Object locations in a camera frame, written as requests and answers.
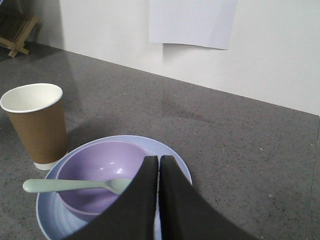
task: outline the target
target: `brown paper cup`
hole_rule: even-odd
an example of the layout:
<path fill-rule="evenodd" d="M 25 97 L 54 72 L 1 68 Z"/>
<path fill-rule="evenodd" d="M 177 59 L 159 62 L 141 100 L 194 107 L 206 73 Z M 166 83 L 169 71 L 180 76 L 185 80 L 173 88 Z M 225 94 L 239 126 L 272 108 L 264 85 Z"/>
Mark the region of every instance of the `brown paper cup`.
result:
<path fill-rule="evenodd" d="M 34 165 L 50 170 L 68 151 L 62 89 L 54 84 L 19 86 L 0 99 Z"/>

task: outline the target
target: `spoon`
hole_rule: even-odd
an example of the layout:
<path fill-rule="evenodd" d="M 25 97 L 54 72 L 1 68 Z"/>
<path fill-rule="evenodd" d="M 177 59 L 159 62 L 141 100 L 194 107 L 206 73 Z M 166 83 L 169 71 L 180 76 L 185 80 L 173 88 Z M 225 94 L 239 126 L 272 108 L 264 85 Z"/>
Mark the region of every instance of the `spoon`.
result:
<path fill-rule="evenodd" d="M 59 192 L 76 189 L 108 189 L 114 194 L 121 194 L 130 184 L 131 179 L 115 178 L 108 181 L 28 179 L 22 187 L 28 193 Z"/>

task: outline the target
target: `wooden stand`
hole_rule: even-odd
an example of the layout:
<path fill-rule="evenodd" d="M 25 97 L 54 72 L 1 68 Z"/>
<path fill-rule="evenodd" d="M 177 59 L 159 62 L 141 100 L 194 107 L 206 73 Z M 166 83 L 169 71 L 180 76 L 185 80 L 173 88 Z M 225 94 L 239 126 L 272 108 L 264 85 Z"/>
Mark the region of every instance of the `wooden stand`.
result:
<path fill-rule="evenodd" d="M 8 55 L 12 58 L 18 52 L 29 54 L 29 50 L 24 48 L 25 40 L 38 22 L 36 16 L 0 8 L 0 46 L 9 49 Z"/>

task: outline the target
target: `purple bowl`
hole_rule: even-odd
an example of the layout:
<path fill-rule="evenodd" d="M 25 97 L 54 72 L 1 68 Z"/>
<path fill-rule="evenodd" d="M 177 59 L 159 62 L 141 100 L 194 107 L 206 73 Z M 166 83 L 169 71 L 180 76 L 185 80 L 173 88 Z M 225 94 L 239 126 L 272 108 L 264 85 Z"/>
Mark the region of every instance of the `purple bowl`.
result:
<path fill-rule="evenodd" d="M 147 155 L 141 147 L 124 141 L 89 144 L 68 156 L 56 179 L 133 179 Z M 101 214 L 119 196 L 104 188 L 60 191 L 58 195 L 73 215 L 87 222 Z"/>

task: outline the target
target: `plate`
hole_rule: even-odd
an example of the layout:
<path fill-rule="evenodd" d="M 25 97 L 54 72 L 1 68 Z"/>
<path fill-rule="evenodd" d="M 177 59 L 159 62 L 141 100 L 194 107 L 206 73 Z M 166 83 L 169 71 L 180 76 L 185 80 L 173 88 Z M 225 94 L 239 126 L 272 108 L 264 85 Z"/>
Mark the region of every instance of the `plate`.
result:
<path fill-rule="evenodd" d="M 167 145 L 144 136 L 135 135 L 117 135 L 100 138 L 91 142 L 88 142 L 69 154 L 64 156 L 46 175 L 46 179 L 55 179 L 57 172 L 61 165 L 66 161 L 70 154 L 80 151 L 82 148 L 92 143 L 106 142 L 106 141 L 123 141 L 136 144 L 146 150 L 150 156 L 172 155 L 174 156 L 177 164 L 182 170 L 183 174 L 190 181 L 191 175 L 182 158 Z M 48 240 L 61 240 L 70 234 L 76 232 L 86 224 L 85 221 L 72 215 L 63 205 L 56 192 L 44 192 L 39 193 L 36 199 L 36 217 L 39 226 Z M 159 205 L 157 203 L 155 217 L 154 217 L 154 239 L 161 240 L 161 226 L 160 226 L 160 215 Z"/>

